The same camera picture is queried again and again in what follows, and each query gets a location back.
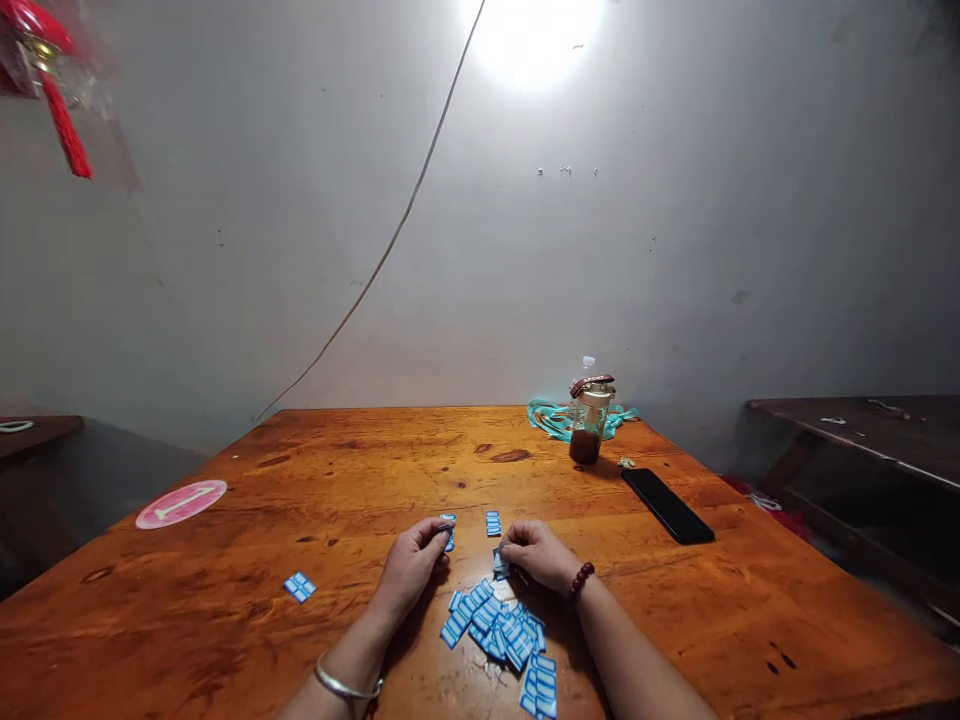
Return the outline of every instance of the silver bangle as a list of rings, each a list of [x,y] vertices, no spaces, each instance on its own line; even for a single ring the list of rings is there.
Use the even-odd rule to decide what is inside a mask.
[[[383,678],[377,680],[377,684],[373,686],[372,693],[362,693],[358,690],[348,688],[335,677],[327,675],[327,671],[324,670],[323,665],[320,664],[321,660],[323,660],[322,657],[317,658],[317,664],[313,666],[313,674],[317,680],[320,681],[320,684],[334,695],[339,695],[342,698],[349,698],[351,700],[373,700],[373,698],[380,694],[380,688],[383,687]]]

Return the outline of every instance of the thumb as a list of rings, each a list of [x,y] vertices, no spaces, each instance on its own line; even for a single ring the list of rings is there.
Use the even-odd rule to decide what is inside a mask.
[[[523,561],[526,559],[529,551],[530,548],[524,547],[523,545],[508,543],[500,548],[500,559],[511,565],[520,565],[522,567]]]
[[[444,530],[443,532],[438,532],[436,535],[431,538],[430,542],[427,543],[426,547],[423,548],[420,552],[426,556],[431,563],[435,563],[437,558],[443,555],[443,549],[447,546],[447,541],[450,540],[450,531]]]

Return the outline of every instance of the teal rope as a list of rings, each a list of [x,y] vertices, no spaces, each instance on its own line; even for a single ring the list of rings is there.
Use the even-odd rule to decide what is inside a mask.
[[[613,439],[617,434],[617,428],[623,425],[625,420],[632,420],[635,417],[640,417],[640,411],[636,408],[624,410],[623,405],[611,405],[607,422],[603,426],[603,439]],[[534,398],[527,405],[527,419],[530,421],[530,427],[538,427],[550,437],[570,444],[571,433],[565,405]]]

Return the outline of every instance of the bright light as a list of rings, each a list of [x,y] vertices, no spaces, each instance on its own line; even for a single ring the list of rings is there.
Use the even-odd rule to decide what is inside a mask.
[[[604,0],[487,0],[470,45],[495,77],[520,90],[556,84],[589,51]],[[461,0],[467,30],[478,1]]]

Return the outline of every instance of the plastic bottle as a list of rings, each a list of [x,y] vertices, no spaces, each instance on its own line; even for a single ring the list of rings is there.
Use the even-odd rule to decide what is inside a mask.
[[[573,384],[577,380],[582,380],[585,377],[590,377],[591,375],[596,375],[593,370],[593,366],[597,364],[597,359],[591,355],[584,355],[582,360],[583,366],[580,368],[579,374],[570,381],[570,385],[567,387],[567,421],[573,423],[573,413],[577,407],[577,401],[570,398],[570,388],[573,387]]]

